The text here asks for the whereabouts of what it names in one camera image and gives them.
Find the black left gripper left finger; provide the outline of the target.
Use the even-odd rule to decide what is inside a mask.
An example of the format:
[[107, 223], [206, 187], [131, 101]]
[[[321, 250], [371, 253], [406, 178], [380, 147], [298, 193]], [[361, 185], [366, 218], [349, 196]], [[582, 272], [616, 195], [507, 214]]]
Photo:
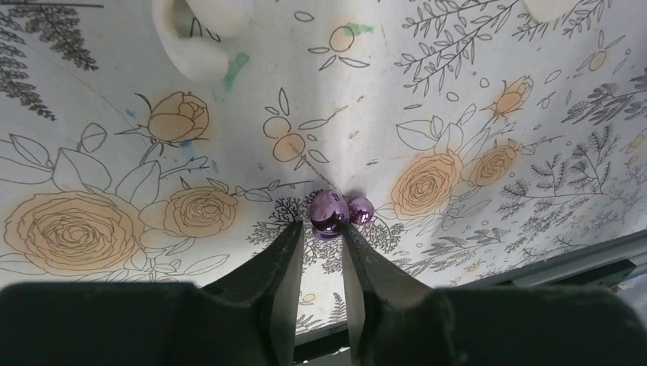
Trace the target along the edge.
[[3, 365], [290, 365], [303, 224], [203, 287], [24, 282], [1, 292]]

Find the purple earbud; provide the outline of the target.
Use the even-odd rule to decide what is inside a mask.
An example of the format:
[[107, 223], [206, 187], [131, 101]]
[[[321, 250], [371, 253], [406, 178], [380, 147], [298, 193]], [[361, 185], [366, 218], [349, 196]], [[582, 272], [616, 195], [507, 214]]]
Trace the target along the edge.
[[372, 202], [362, 196], [344, 198], [338, 191], [319, 192], [308, 211], [312, 233], [316, 239], [330, 240], [338, 237], [348, 225], [368, 224], [375, 214]]

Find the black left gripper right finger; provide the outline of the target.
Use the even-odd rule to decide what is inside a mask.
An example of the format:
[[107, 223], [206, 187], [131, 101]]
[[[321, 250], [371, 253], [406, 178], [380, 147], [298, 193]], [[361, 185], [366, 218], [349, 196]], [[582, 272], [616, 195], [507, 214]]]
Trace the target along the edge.
[[541, 286], [432, 288], [343, 230], [355, 365], [644, 365], [646, 329], [609, 291]]

